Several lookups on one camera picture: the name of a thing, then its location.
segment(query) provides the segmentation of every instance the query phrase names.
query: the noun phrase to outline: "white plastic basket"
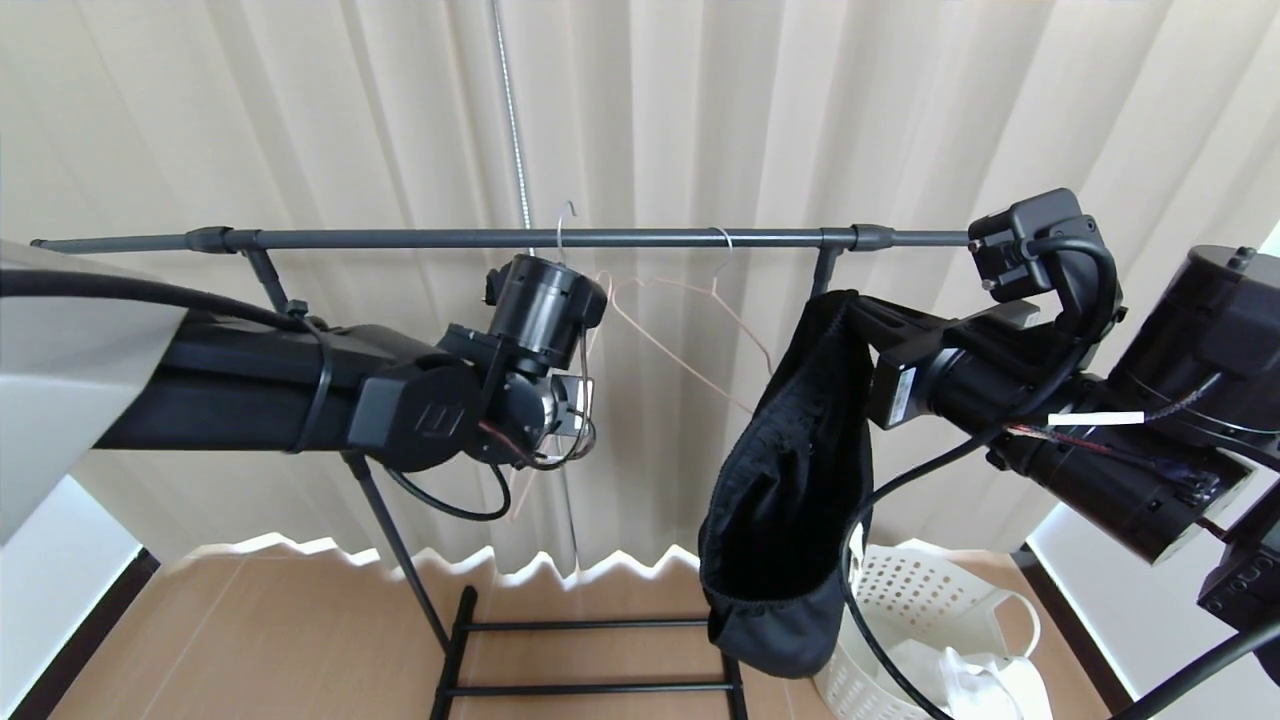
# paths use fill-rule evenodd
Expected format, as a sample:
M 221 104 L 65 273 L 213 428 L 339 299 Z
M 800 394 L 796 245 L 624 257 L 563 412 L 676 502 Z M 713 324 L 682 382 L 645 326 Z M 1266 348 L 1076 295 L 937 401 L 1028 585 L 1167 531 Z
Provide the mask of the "white plastic basket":
M 906 638 L 960 655 L 991 652 L 1029 656 L 1039 642 L 1036 607 L 1025 597 L 997 588 L 931 552 L 908 547 L 867 548 L 858 583 L 858 605 L 882 647 Z M 1010 653 L 996 607 L 1016 600 L 1032 616 L 1032 639 Z M 845 611 L 831 661 L 814 676 L 818 692 L 840 720 L 919 720 L 923 710 L 879 687 L 879 662 Z

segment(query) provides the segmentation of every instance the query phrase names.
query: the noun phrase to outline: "black metal bar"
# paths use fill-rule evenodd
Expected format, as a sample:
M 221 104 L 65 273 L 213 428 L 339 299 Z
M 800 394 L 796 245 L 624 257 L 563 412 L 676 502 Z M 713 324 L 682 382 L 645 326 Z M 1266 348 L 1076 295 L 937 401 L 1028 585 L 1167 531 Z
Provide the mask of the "black metal bar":
M 343 454 L 347 459 L 348 465 L 352 464 L 352 459 L 347 457 L 348 454 Z M 399 537 L 399 530 L 396 529 L 396 521 L 392 520 L 392 514 L 387 510 L 387 502 L 383 500 L 383 495 L 378 492 L 378 484 L 374 483 L 374 475 L 369 471 L 369 462 L 361 456 L 360 462 L 364 464 L 364 470 L 360 471 L 352 465 L 352 471 L 356 479 L 360 482 L 360 489 L 365 491 L 365 498 L 369 501 L 369 507 L 374 511 L 374 518 L 378 519 L 378 525 L 383 529 L 383 534 L 387 536 L 387 542 L 392 546 L 392 553 L 396 555 L 396 561 L 399 562 L 401 570 L 404 571 L 404 579 L 408 580 L 408 587 L 413 591 L 413 597 L 417 598 L 417 603 L 422 606 L 422 612 L 426 612 L 426 620 L 431 624 L 431 632 L 435 633 L 435 639 L 440 642 L 440 650 L 445 653 L 445 661 L 448 661 L 448 655 L 453 647 L 449 642 L 449 635 L 444 632 L 444 623 L 440 621 L 440 615 L 435 611 L 435 606 L 431 605 L 431 598 L 426 594 L 426 587 L 422 585 L 422 577 L 417 574 L 417 569 L 413 568 L 413 559 L 410 556 L 408 550 L 404 548 L 404 541 Z M 466 601 L 466 592 L 462 593 L 463 602 Z
M 253 268 L 257 282 L 262 283 L 262 290 L 266 291 L 271 307 L 275 307 L 276 313 L 284 313 L 289 306 L 289 296 L 284 292 L 284 286 L 280 284 L 280 274 L 275 272 L 271 256 L 266 254 L 266 250 L 246 250 L 244 258 Z
M 431 720 L 448 720 L 453 710 L 453 691 L 458 689 L 458 675 L 462 673 L 462 656 L 467 650 L 467 625 L 476 610 L 479 593 L 472 585 L 462 588 L 458 601 L 458 614 L 453 618 L 453 635 L 444 648 L 444 666 L 440 667 L 440 682 L 435 685 L 435 702 L 431 703 Z
M 809 297 L 818 297 L 827 292 L 827 286 L 831 283 L 831 273 L 836 270 L 836 259 L 840 258 L 840 252 L 841 249 L 836 246 L 827 246 L 818 250 L 818 260 L 813 265 L 813 287 L 809 290 Z
M 893 246 L 960 247 L 964 231 L 895 231 L 878 225 L 817 229 L 728 229 L 735 247 L 841 247 L 850 251 Z M 566 229 L 564 247 L 714 247 L 724 236 L 710 228 Z M 367 229 L 367 231 L 234 231 L 220 236 L 220 251 L 325 249 L 527 249 L 556 247 L 553 229 Z M 187 234 L 36 240 L 32 245 L 72 255 L 188 250 Z
M 598 683 L 572 685 L 472 685 L 444 691 L 453 697 L 506 697 L 552 694 L 616 694 L 616 693 L 675 693 L 675 692 L 726 692 L 730 683 Z
M 721 659 L 724 661 L 724 679 L 728 680 L 728 716 L 730 720 L 748 720 L 746 717 L 746 694 L 742 691 L 742 669 L 739 667 L 737 660 L 721 653 Z
M 609 628 L 701 628 L 707 618 L 672 618 L 644 620 L 549 620 L 541 623 L 471 623 L 467 632 L 493 633 L 515 630 L 600 630 Z

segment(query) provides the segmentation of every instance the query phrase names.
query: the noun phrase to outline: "black fabric bag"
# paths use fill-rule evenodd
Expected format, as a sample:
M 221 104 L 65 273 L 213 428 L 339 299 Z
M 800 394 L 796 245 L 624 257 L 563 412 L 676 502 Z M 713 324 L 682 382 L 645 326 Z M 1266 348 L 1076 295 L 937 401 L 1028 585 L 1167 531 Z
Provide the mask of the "black fabric bag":
M 872 361 L 847 311 L 856 302 L 837 291 L 805 305 L 698 533 L 710 642 L 780 678 L 813 675 L 836 648 L 840 544 L 872 492 Z

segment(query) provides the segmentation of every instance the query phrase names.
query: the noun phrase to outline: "wooden floor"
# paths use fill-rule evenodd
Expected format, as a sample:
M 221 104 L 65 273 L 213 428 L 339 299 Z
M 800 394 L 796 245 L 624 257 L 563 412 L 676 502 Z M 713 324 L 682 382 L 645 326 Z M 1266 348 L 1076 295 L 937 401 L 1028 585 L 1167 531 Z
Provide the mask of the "wooden floor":
M 978 553 L 965 566 L 1030 596 L 1009 557 Z M 522 584 L 495 578 L 490 561 L 460 574 L 421 570 L 445 623 L 460 592 L 480 591 L 477 620 L 700 615 L 696 571 L 669 560 L 654 579 L 625 566 L 564 589 L 541 566 Z M 1012 643 L 1029 626 L 1002 616 Z M 1033 656 L 1055 717 L 1108 714 L 1051 623 Z M 73 719 L 425 719 L 442 655 L 403 580 L 378 562 L 353 565 L 334 551 L 273 547 L 250 556 L 201 557 L 163 569 L 122 618 L 54 714 Z M 828 719 L 810 680 L 781 680 L 742 667 L 753 719 Z M 718 679 L 705 630 L 481 633 L 462 669 L 467 684 L 575 680 Z M 722 693 L 558 698 L 467 698 L 453 719 L 719 719 Z

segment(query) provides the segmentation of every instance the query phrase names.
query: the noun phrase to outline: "curtain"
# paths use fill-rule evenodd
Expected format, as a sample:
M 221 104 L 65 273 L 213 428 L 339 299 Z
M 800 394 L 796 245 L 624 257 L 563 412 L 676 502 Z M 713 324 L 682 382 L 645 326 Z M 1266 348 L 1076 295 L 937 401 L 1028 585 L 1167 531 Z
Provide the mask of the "curtain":
M 1105 373 L 1188 247 L 1257 245 L 1280 218 L 1277 8 L 502 0 L 517 168 L 490 3 L 5 3 L 0 232 L 522 227 L 525 208 L 545 228 L 566 200 L 579 211 L 567 227 L 964 228 L 1070 187 L 1132 307 L 1094 361 Z M 329 323 L 428 342 L 451 322 L 486 327 L 484 273 L 508 258 L 275 254 L 288 292 Z M 705 286 L 726 258 L 575 250 L 568 261 Z M 265 304 L 239 258 L 101 259 Z M 718 275 L 774 357 L 813 261 L 812 250 L 737 250 Z M 946 316 L 989 304 L 963 250 L 845 255 L 832 287 Z M 754 405 L 763 355 L 714 302 L 631 286 L 617 305 Z M 673 543 L 695 546 L 748 414 L 616 316 L 590 369 L 599 445 L 564 473 L 532 477 L 515 520 L 453 520 L 379 478 L 412 551 L 460 560 L 493 546 L 504 571 L 544 551 L 568 573 L 616 550 L 653 562 Z M 937 419 L 877 432 L 877 477 L 960 439 Z M 415 479 L 492 509 L 488 473 L 458 459 Z M 165 560 L 268 532 L 383 547 L 329 455 L 93 451 L 74 475 Z M 515 478 L 517 496 L 529 482 Z M 978 455 L 887 502 L 876 534 L 1009 550 L 1052 502 Z

